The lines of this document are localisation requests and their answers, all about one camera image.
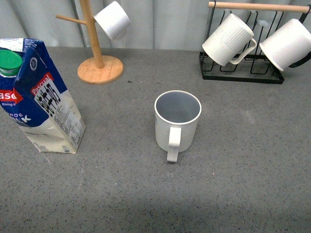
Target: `green bottle cap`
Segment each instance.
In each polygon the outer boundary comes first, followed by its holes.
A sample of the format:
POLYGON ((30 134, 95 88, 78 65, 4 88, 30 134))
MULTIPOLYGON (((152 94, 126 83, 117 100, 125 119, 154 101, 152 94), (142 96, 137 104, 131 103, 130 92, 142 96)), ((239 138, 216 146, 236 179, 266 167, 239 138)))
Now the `green bottle cap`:
POLYGON ((19 54, 10 50, 0 50, 0 73, 7 76, 15 76, 23 59, 19 54))

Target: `nutrition label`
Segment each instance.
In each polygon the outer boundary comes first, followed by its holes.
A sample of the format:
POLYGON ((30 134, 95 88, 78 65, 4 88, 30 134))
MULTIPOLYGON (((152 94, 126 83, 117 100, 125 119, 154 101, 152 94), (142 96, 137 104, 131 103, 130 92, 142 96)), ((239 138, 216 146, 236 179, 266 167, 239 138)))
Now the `nutrition label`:
POLYGON ((61 94, 51 79, 45 81, 37 91, 35 101, 77 146, 84 129, 83 125, 67 106, 68 103, 61 99, 61 94))

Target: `milk carton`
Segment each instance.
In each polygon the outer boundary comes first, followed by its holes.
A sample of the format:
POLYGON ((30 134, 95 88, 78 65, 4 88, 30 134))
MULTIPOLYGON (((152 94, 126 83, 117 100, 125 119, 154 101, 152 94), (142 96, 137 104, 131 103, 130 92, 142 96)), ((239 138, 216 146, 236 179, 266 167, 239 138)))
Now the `milk carton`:
POLYGON ((40 152, 76 153, 85 124, 43 41, 0 39, 0 103, 40 152))

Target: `red logo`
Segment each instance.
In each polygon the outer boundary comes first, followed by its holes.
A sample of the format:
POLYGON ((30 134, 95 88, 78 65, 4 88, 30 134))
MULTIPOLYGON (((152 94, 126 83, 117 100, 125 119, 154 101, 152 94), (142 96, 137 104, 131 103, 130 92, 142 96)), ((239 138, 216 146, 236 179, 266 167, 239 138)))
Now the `red logo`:
POLYGON ((44 83, 46 81, 48 81, 49 79, 51 79, 52 81, 54 81, 51 73, 46 73, 43 78, 31 89, 31 93, 35 96, 38 91, 40 90, 40 88, 44 85, 44 83))
POLYGON ((21 102, 23 97, 13 88, 13 90, 0 90, 1 102, 15 102, 16 104, 21 102))

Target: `wooden mug tree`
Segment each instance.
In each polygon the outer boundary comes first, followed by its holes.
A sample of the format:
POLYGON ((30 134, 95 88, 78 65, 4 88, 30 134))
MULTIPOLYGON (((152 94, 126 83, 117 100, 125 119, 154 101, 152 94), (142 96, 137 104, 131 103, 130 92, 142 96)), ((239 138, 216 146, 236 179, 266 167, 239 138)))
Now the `wooden mug tree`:
POLYGON ((102 55, 90 1, 80 0, 80 5, 85 21, 56 15, 56 18, 86 25, 94 57, 80 64, 78 76, 81 80, 90 84, 112 82, 123 73, 123 63, 118 58, 102 55))

